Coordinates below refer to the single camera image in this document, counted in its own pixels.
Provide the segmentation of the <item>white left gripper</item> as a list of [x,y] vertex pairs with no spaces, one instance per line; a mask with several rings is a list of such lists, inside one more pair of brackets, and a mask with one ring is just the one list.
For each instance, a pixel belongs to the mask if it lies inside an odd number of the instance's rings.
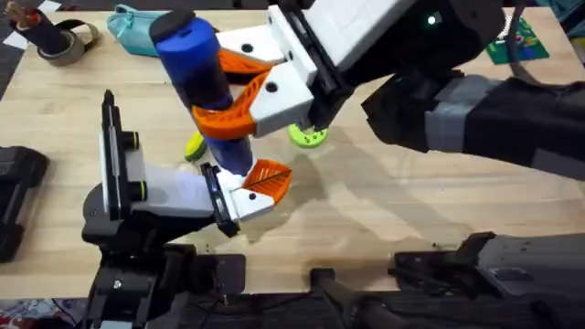
[[[164,245],[211,225],[227,237],[239,223],[264,215],[286,195],[292,169],[257,159],[246,175],[208,163],[197,175],[148,165],[140,153],[101,156],[101,182],[83,204],[84,242],[92,245]],[[235,208],[228,211],[221,183]]]

